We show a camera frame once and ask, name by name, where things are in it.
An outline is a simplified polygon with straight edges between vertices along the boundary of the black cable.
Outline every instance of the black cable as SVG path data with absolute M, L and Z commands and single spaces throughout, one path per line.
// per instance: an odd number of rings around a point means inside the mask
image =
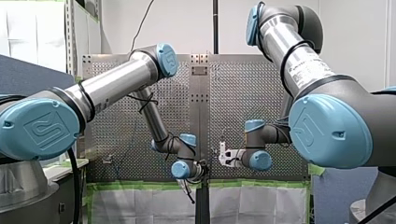
M 286 52 L 285 56 L 283 57 L 282 63 L 280 64 L 280 80 L 282 81 L 282 86 L 285 89 L 285 91 L 291 96 L 291 98 L 294 98 L 294 96 L 291 94 L 291 91 L 289 90 L 288 85 L 286 85 L 286 80 L 285 80 L 285 66 L 286 62 L 288 61 L 289 56 L 297 50 L 300 46 L 308 44 L 309 47 L 313 48 L 313 43 L 310 40 L 302 40 L 298 42 L 297 44 L 293 45 L 288 52 Z
M 186 189 L 186 192 L 187 192 L 187 196 L 190 198 L 190 200 L 191 200 L 191 203 L 192 204 L 195 204 L 195 200 L 191 197 L 191 193 Z
M 371 221 L 373 218 L 381 214 L 383 211 L 391 207 L 396 203 L 396 196 L 388 200 L 387 202 L 383 203 L 381 206 L 379 206 L 377 209 L 374 210 L 370 215 L 365 217 L 362 221 L 360 221 L 358 224 L 366 224 L 369 221 Z
M 272 62 L 271 58 L 265 53 L 264 48 L 262 47 L 262 33 L 260 32 L 260 10 L 261 7 L 265 7 L 264 2 L 259 2 L 257 5 L 257 39 L 259 41 L 259 44 L 257 45 L 259 47 L 259 50 L 262 52 L 264 55 L 265 59 L 268 60 L 268 62 Z
M 0 97 L 0 105 L 12 102 L 12 101 L 19 101 L 26 98 L 24 95 L 5 95 Z
M 288 140 L 288 143 L 287 143 L 286 145 L 280 144 L 282 147 L 289 147 L 289 146 L 291 145 L 291 140 L 290 140 L 290 138 L 289 138 L 288 135 L 287 135 L 285 132 L 283 132 L 283 130 L 279 127 L 279 126 L 282 126 L 282 125 L 279 125 L 279 124 L 271 124 L 271 123 L 269 123 L 269 124 L 267 124 L 267 125 L 268 125 L 268 126 L 271 126 L 271 127 L 273 127 L 273 128 L 276 129 L 276 141 L 278 141 L 278 139 L 279 139 L 278 132 L 282 133 L 282 135 Z
M 145 22 L 145 19 L 146 19 L 147 15 L 149 14 L 149 9 L 151 8 L 151 5 L 152 5 L 153 3 L 154 3 L 154 0 L 151 0 L 151 2 L 148 4 L 148 8 L 146 9 L 145 16 L 143 17 L 142 21 L 140 22 L 139 29 L 137 30 L 137 33 L 136 33 L 136 35 L 134 36 L 134 40 L 133 40 L 133 42 L 132 42 L 132 47 L 131 47 L 131 52 L 134 50 L 134 42 L 136 41 L 137 37 L 138 37 L 139 34 L 140 34 L 140 30 L 142 29 L 143 22 Z
M 169 155 L 172 152 L 172 148 L 174 147 L 174 144 L 175 144 L 175 139 L 178 139 L 180 143 L 184 144 L 189 150 L 191 150 L 192 153 L 194 154 L 194 157 L 196 156 L 195 150 L 188 144 L 181 141 L 181 139 L 178 136 L 174 136 L 171 132 L 168 133 L 168 136 L 171 136 L 171 140 L 168 141 L 168 145 L 166 147 L 166 152 L 167 152 L 166 157 L 165 157 L 166 161 L 168 160 Z M 191 159 L 191 158 L 181 158 L 181 157 L 177 157 L 177 158 L 180 160 L 185 160 L 185 161 L 194 161 L 194 159 Z
M 131 99 L 137 100 L 137 101 L 146 102 L 144 105 L 142 105 L 142 107 L 140 107 L 140 109 L 139 109 L 139 114 L 142 114 L 142 110 L 143 110 L 150 102 L 152 102 L 152 103 L 154 103 L 154 104 L 156 104 L 156 105 L 158 104 L 158 101 L 157 101 L 157 100 L 153 100 L 153 99 L 152 99 L 152 97 L 154 96 L 154 92 L 152 92 L 152 93 L 149 95 L 148 99 L 140 99 L 140 98 L 134 97 L 134 96 L 132 96 L 132 95 L 126 95 L 126 96 L 129 97 L 129 98 L 131 98 Z
M 84 94 L 85 98 L 87 98 L 88 102 L 90 103 L 91 107 L 91 117 L 87 122 L 91 122 L 95 118 L 95 105 L 93 104 L 93 100 L 91 99 L 91 96 L 85 91 L 84 86 L 82 86 L 82 80 L 78 82 L 79 89 L 82 91 Z
M 79 206 L 80 206 L 80 194 L 79 194 L 79 170 L 77 166 L 77 159 L 74 155 L 73 149 L 70 148 L 67 150 L 67 154 L 70 158 L 70 163 L 72 165 L 73 172 L 73 181 L 74 181 L 74 194 L 75 194 L 75 205 L 74 205 L 74 214 L 73 214 L 73 224 L 78 224 L 79 221 Z

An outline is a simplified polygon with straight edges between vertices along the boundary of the robotic arm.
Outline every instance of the robotic arm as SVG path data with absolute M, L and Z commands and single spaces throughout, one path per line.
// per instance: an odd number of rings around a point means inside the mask
M 248 120 L 239 163 L 267 170 L 265 144 L 290 140 L 303 158 L 322 167 L 396 164 L 396 89 L 370 93 L 353 77 L 334 73 L 318 56 L 322 39 L 320 20 L 308 7 L 259 3 L 251 9 L 247 43 L 279 69 L 286 92 L 281 118 L 288 119 Z
M 51 88 L 23 100 L 4 96 L 0 153 L 16 161 L 57 157 L 74 144 L 97 113 L 176 71 L 173 49 L 159 44 L 138 49 L 129 62 L 66 90 Z

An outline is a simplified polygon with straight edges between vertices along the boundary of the light blue cover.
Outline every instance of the light blue cover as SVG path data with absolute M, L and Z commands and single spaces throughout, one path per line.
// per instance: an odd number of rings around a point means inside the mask
M 48 160 L 78 138 L 76 113 L 51 99 L 27 99 L 0 114 L 0 152 L 20 161 Z
M 173 48 L 168 44 L 157 45 L 158 65 L 165 77 L 173 77 L 178 69 L 178 60 Z
M 176 161 L 172 165 L 172 175 L 176 179 L 187 179 L 190 176 L 190 167 L 184 161 Z
M 351 169 L 372 154 L 373 140 L 363 118 L 335 97 L 312 94 L 299 99 L 290 110 L 289 125 L 299 153 L 316 165 Z
M 267 171 L 272 166 L 272 159 L 270 154 L 266 151 L 259 150 L 251 155 L 249 166 L 256 171 Z
M 263 119 L 250 119 L 245 122 L 245 133 L 250 133 L 255 130 L 260 129 L 265 125 L 265 121 Z

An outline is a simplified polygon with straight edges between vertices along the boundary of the perforated metal panel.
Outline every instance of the perforated metal panel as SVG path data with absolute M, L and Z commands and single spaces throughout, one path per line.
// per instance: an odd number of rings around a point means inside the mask
M 246 120 L 278 119 L 283 88 L 274 66 L 259 55 L 209 55 L 208 62 L 202 63 L 191 57 L 198 56 L 179 55 L 177 75 L 151 89 L 168 130 L 197 135 L 202 159 L 211 164 L 210 178 L 305 180 L 306 162 L 292 147 L 267 147 L 274 161 L 268 172 L 228 168 L 218 162 L 222 133 L 229 148 L 240 148 Z M 126 56 L 87 55 L 83 60 L 84 77 L 88 78 L 125 62 Z M 193 74 L 198 65 L 207 66 L 209 72 Z M 165 162 L 165 155 L 149 149 L 151 136 L 138 109 L 134 100 L 124 98 L 91 123 L 87 142 L 94 145 L 94 156 L 88 181 L 173 180 L 170 167 L 175 157 Z
M 211 55 L 209 155 L 211 178 L 255 178 L 302 180 L 307 178 L 306 162 L 293 147 L 267 145 L 273 159 L 268 172 L 221 166 L 219 140 L 224 133 L 228 148 L 241 148 L 248 119 L 279 118 L 283 87 L 276 68 L 260 55 Z
M 189 79 L 190 68 L 180 56 L 175 77 L 163 79 L 151 90 L 168 130 L 174 134 L 190 131 Z M 125 55 L 86 55 L 84 77 L 99 75 L 125 62 Z M 173 180 L 170 167 L 175 156 L 165 161 L 165 155 L 149 149 L 151 136 L 137 103 L 123 98 L 98 114 L 91 123 L 94 160 L 90 162 L 89 182 L 123 180 Z

